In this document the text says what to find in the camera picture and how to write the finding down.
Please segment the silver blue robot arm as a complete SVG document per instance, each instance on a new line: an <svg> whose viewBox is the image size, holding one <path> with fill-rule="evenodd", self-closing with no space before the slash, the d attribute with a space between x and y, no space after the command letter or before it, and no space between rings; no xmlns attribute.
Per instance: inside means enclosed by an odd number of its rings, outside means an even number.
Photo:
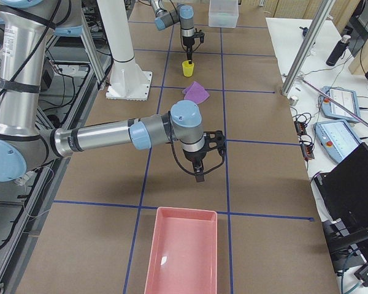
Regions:
<svg viewBox="0 0 368 294"><path fill-rule="evenodd" d="M0 182L23 176L48 161L76 152L132 143L150 149L162 143L182 144L191 175L204 180L206 134L198 106L188 100L164 115L64 130L35 127L46 36L74 21L80 4L69 1L1 1L5 22L0 76Z"/></svg>
<svg viewBox="0 0 368 294"><path fill-rule="evenodd" d="M155 13L154 23L157 30L162 31L175 24L180 25L182 44L186 52L186 60L191 64L193 62L193 46L195 44L196 30L194 27L193 7L184 4L173 5L173 9L168 11L162 1L150 1L151 7Z"/></svg>

